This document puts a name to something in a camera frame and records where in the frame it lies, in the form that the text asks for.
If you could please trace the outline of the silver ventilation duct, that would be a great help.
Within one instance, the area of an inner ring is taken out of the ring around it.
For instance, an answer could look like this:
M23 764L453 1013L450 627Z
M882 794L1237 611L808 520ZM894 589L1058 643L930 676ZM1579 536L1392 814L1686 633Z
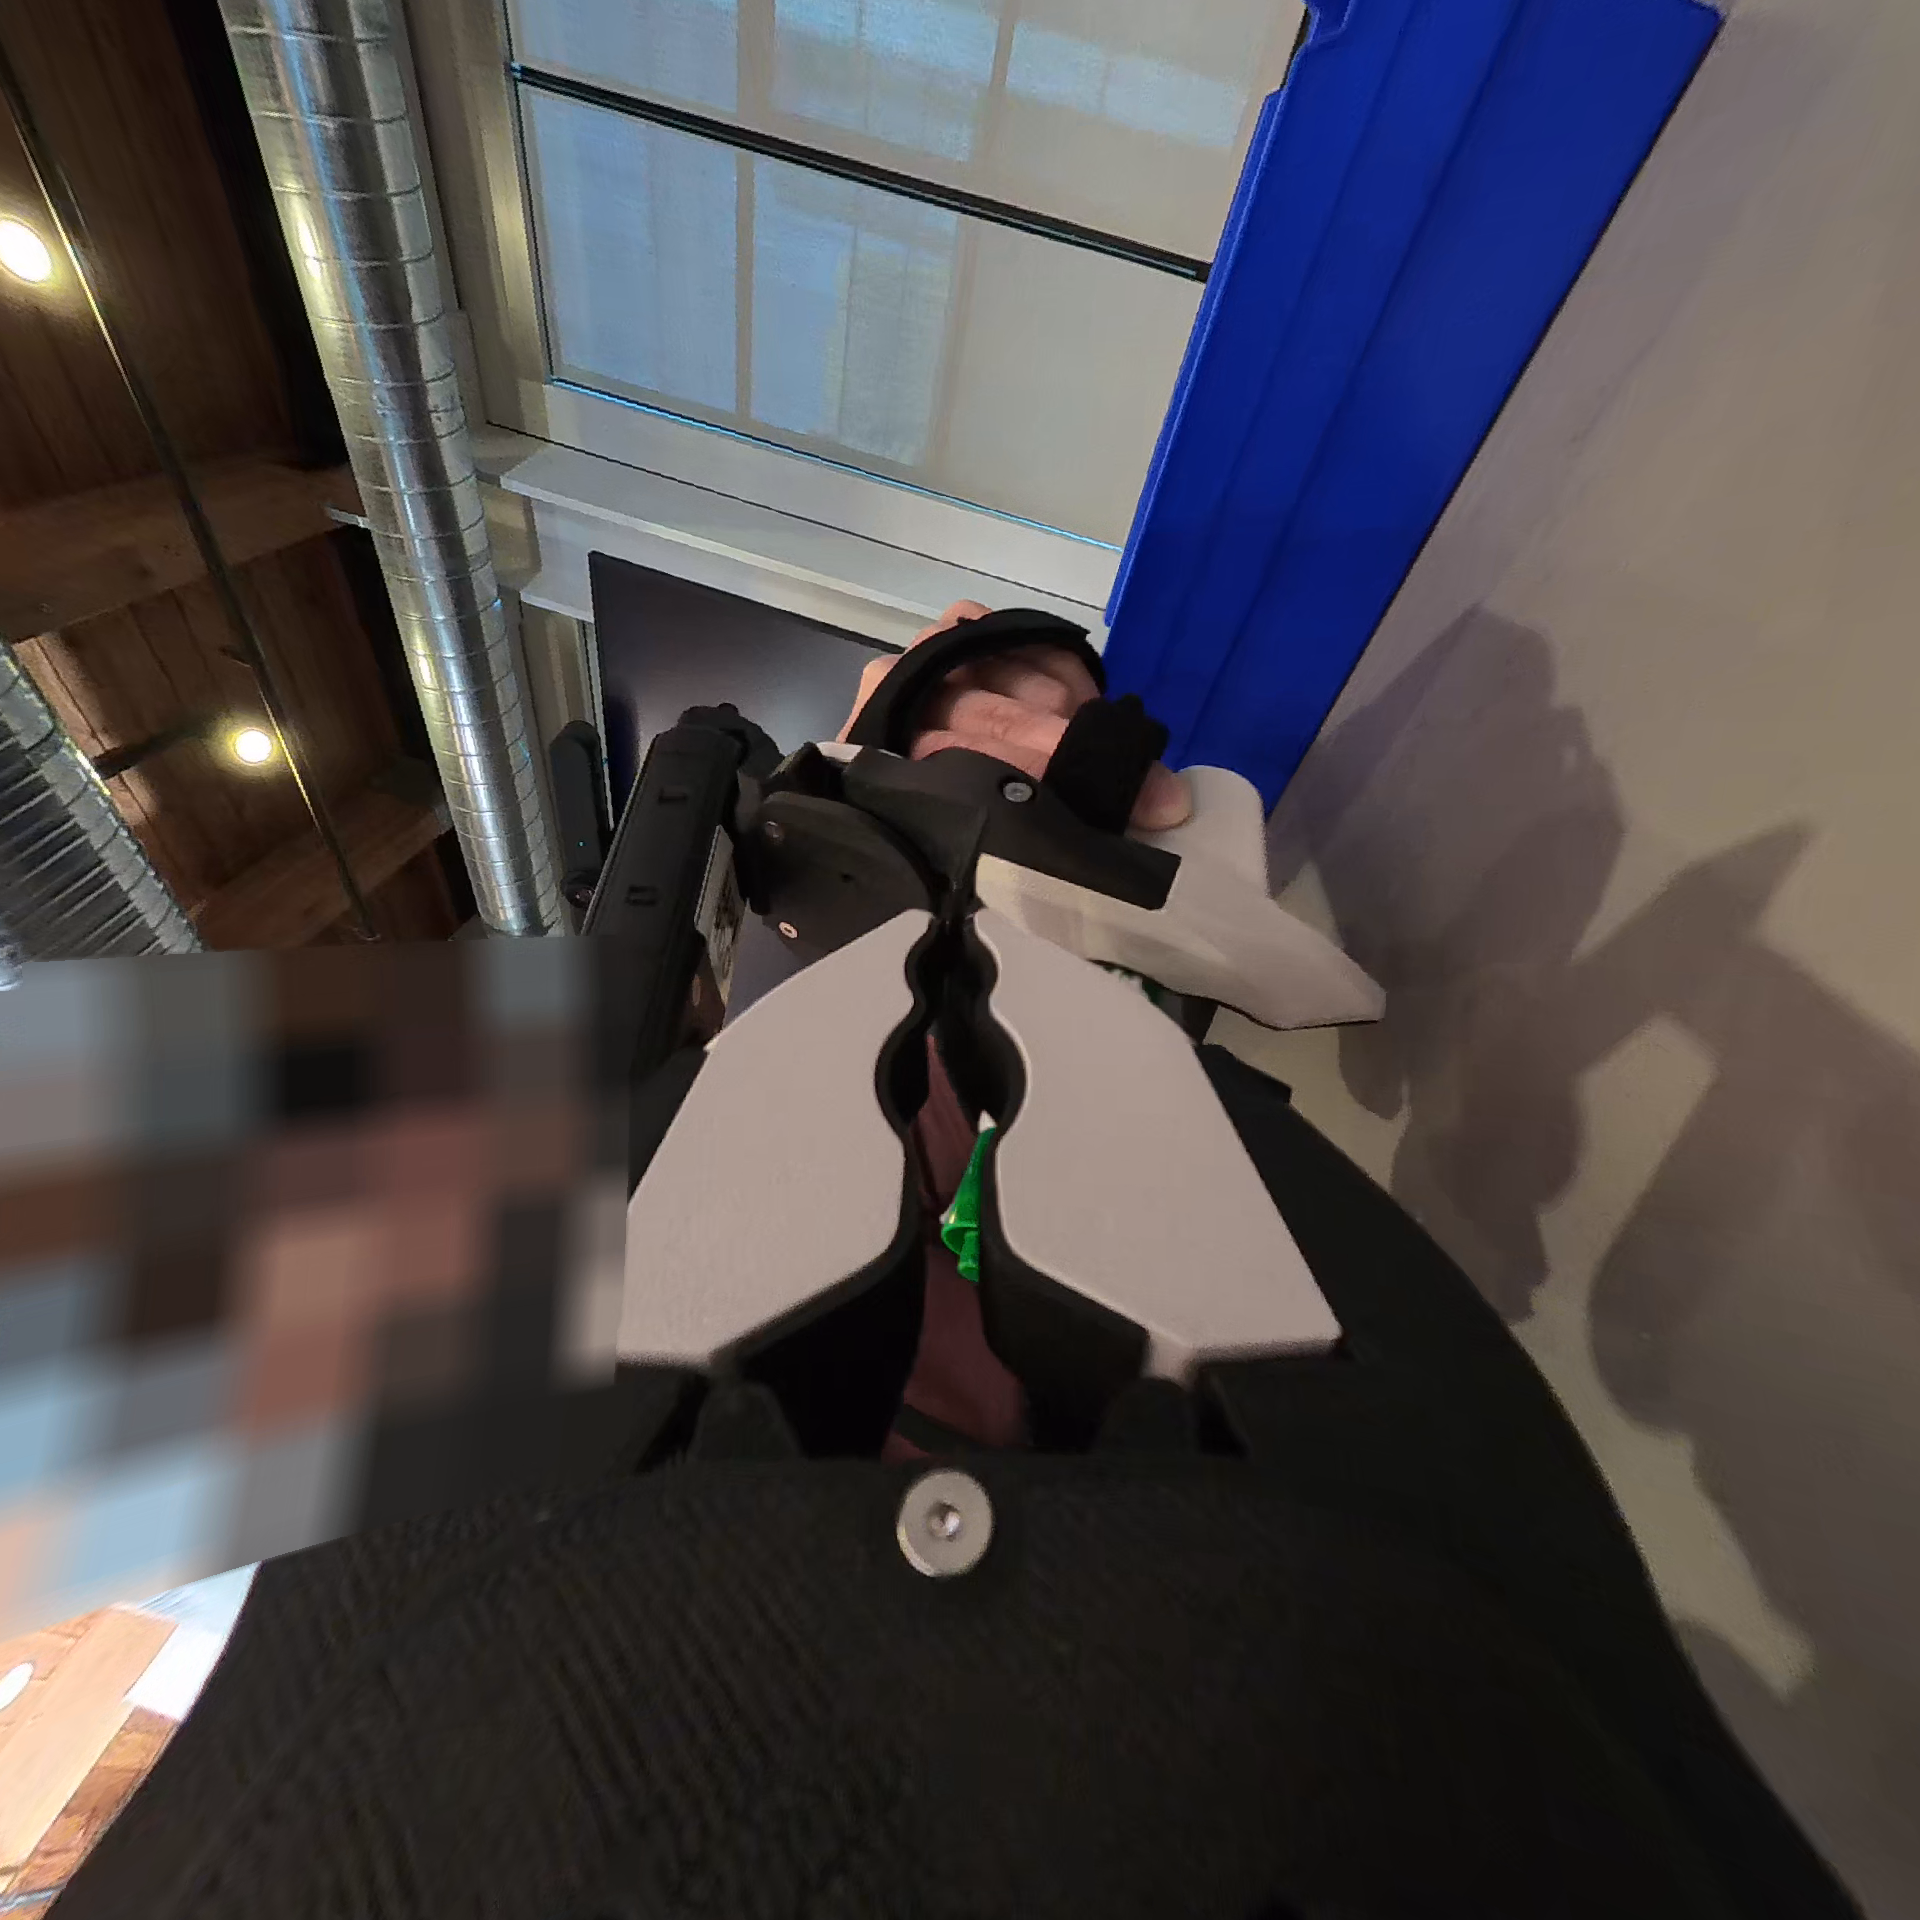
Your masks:
M482 923L563 930L391 4L221 3Z
M4 979L24 962L200 952L195 921L8 646L2 952Z

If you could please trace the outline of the green whiteboard marker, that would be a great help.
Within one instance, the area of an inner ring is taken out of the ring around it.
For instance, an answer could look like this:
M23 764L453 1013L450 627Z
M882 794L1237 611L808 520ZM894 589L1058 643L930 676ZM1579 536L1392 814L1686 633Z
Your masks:
M996 1123L983 1117L976 1126L976 1139L967 1156L967 1165L950 1194L950 1200L940 1221L940 1240L956 1265L960 1277L970 1285L981 1280L981 1217L983 1189L990 1148L996 1139Z

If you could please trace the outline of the blue plastic bin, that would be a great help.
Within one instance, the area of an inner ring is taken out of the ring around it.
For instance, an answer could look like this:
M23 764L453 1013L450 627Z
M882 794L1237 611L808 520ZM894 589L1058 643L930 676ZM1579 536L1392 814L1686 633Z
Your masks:
M1279 801L1722 22L1304 6L1107 608L1173 765Z

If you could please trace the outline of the white framed window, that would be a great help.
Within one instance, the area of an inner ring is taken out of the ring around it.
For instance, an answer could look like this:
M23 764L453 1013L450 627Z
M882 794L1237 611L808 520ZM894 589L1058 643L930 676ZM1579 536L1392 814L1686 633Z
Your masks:
M494 421L1107 603L1283 3L478 4Z

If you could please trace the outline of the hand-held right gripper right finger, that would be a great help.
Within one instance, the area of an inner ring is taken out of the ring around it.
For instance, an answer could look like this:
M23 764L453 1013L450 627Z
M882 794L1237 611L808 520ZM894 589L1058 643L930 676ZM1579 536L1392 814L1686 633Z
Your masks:
M1003 915L971 934L1018 1062L981 1218L987 1300L1040 1307L1012 1366L1034 1390L1122 1390L1333 1354L1336 1316L1183 1032Z

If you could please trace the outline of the black monitor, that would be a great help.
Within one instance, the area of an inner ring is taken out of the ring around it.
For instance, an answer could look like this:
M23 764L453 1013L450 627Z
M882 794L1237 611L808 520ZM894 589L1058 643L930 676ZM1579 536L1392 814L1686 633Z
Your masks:
M866 664L895 660L894 646L624 561L591 558L590 587L608 717L599 857L613 851L656 737L685 712L732 707L767 733L773 745L750 748L740 776L770 786L780 760L838 733ZM758 816L735 843L744 905L730 985L709 980L692 1010L702 1041L891 915L890 905L844 913L835 900L852 893L866 853L879 853L876 833Z

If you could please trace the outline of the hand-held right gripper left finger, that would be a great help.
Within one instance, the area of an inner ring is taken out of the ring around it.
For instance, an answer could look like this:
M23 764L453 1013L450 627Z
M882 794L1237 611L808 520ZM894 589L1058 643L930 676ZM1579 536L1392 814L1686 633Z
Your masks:
M844 1315L876 1365L909 1363L920 1195L882 1070L918 1037L936 933L907 907L706 1046L631 1194L620 1360L720 1376Z

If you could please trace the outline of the person's left hand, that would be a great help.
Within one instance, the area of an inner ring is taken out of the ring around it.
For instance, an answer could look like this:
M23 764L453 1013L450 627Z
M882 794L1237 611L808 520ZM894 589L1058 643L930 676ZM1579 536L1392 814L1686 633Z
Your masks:
M987 612L991 608L960 600L904 651L917 651ZM838 741L850 739L852 723L890 672L887 658L866 664ZM1021 777L1043 779L1070 720L1094 698L1101 698L1101 685L1086 660L1058 644L1034 643L984 664L957 665L924 704L924 729L914 737L907 756L926 760L944 749L970 749L1012 765ZM1194 792L1187 777L1165 764L1152 764L1134 805L1131 828L1164 833L1183 826L1191 814Z

